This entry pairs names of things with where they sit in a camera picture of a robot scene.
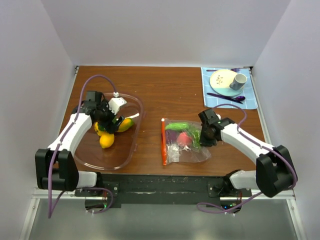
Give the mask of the orange fake fruit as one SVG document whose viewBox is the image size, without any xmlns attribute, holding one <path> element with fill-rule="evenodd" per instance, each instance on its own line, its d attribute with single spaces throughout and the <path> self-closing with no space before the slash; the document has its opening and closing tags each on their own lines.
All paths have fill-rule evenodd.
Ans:
<svg viewBox="0 0 320 240">
<path fill-rule="evenodd" d="M 123 133 L 125 131 L 127 131 L 128 129 L 130 129 L 133 125 L 134 125 L 134 121 L 132 118 L 125 118 L 121 124 L 118 127 L 118 130 L 116 131 L 117 133 Z"/>
</svg>

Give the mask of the yellow fake lemon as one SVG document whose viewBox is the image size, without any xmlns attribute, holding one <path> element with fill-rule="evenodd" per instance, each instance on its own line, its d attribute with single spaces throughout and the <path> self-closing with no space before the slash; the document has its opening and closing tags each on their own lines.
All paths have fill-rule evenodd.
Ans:
<svg viewBox="0 0 320 240">
<path fill-rule="evenodd" d="M 102 149 L 107 149 L 113 145 L 115 141 L 115 135 L 114 134 L 109 134 L 105 133 L 99 138 L 99 144 Z"/>
</svg>

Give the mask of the clear zip top bag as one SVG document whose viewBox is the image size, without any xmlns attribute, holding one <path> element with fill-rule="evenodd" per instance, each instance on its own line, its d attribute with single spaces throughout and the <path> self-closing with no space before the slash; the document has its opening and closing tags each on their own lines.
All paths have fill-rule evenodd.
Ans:
<svg viewBox="0 0 320 240">
<path fill-rule="evenodd" d="M 211 158 L 210 151 L 200 145 L 201 129 L 199 122 L 162 118 L 162 164 L 201 163 Z"/>
</svg>

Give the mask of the purple fake onion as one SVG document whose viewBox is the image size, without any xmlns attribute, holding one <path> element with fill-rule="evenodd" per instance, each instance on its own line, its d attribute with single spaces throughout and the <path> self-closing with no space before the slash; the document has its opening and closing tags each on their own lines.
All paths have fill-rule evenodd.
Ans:
<svg viewBox="0 0 320 240">
<path fill-rule="evenodd" d="M 177 138 L 180 135 L 178 131 L 168 129 L 165 130 L 165 142 L 166 144 L 174 144 L 177 142 Z"/>
</svg>

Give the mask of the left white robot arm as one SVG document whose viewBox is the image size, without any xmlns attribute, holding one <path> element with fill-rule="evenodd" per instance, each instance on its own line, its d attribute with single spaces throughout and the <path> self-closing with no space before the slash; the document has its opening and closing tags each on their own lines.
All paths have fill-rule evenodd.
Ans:
<svg viewBox="0 0 320 240">
<path fill-rule="evenodd" d="M 85 99 L 81 99 L 73 109 L 67 125 L 57 139 L 47 148 L 36 151 L 38 188 L 58 191 L 85 188 L 92 196 L 99 196 L 104 190 L 104 184 L 98 180 L 96 172 L 78 170 L 74 160 L 75 151 L 95 123 L 107 133 L 115 133 L 124 121 L 124 117 L 117 114 L 126 103 L 117 92 L 107 99 L 102 92 L 88 91 Z"/>
</svg>

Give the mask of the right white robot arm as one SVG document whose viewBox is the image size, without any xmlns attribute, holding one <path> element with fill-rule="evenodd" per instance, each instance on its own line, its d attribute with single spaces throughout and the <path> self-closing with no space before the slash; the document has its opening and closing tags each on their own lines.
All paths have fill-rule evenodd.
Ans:
<svg viewBox="0 0 320 240">
<path fill-rule="evenodd" d="M 255 170 L 234 170 L 223 177 L 221 188 L 227 196 L 233 197 L 242 189 L 254 189 L 272 198 L 296 186 L 297 173 L 286 147 L 260 141 L 230 118 L 221 118 L 212 108 L 198 116 L 201 146 L 212 147 L 222 141 L 235 147 L 255 164 Z"/>
</svg>

